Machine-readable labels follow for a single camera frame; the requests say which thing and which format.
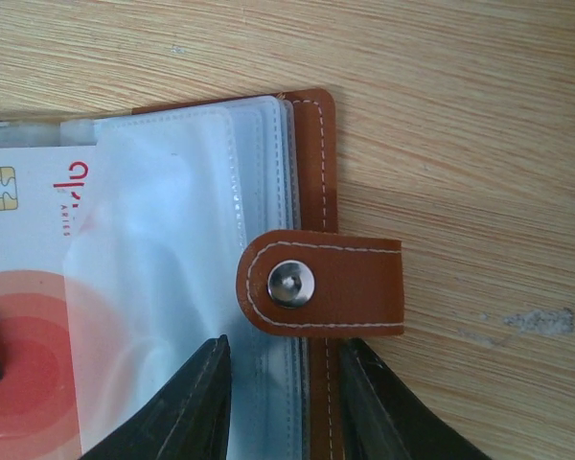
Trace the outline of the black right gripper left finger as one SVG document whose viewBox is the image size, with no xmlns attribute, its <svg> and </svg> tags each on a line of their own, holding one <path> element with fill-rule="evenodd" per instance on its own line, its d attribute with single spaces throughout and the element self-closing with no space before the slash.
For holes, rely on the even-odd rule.
<svg viewBox="0 0 575 460">
<path fill-rule="evenodd" d="M 231 354 L 223 334 L 206 340 L 149 402 L 82 457 L 225 459 L 231 401 Z"/>
</svg>

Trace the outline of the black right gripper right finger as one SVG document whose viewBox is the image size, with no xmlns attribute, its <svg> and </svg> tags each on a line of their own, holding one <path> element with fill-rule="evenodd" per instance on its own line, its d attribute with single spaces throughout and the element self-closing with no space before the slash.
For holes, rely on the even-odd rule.
<svg viewBox="0 0 575 460">
<path fill-rule="evenodd" d="M 486 459 L 437 417 L 360 338 L 339 348 L 340 406 L 348 459 Z"/>
</svg>

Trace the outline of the red white credit card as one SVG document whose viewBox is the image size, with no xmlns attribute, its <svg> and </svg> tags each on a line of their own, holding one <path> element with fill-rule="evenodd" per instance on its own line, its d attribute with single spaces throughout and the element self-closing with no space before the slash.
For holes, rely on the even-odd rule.
<svg viewBox="0 0 575 460">
<path fill-rule="evenodd" d="M 94 159 L 0 148 L 0 459 L 81 454 L 62 264 Z"/>
</svg>

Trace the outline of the brown leather card holder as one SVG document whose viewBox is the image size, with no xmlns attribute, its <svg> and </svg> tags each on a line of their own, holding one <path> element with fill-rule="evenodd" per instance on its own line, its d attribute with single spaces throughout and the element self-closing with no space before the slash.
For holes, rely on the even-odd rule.
<svg viewBox="0 0 575 460">
<path fill-rule="evenodd" d="M 91 147 L 63 260 L 80 456 L 228 337 L 225 459 L 341 459 L 338 342 L 404 327 L 398 241 L 337 229 L 322 89 L 71 121 L 0 148 Z"/>
</svg>

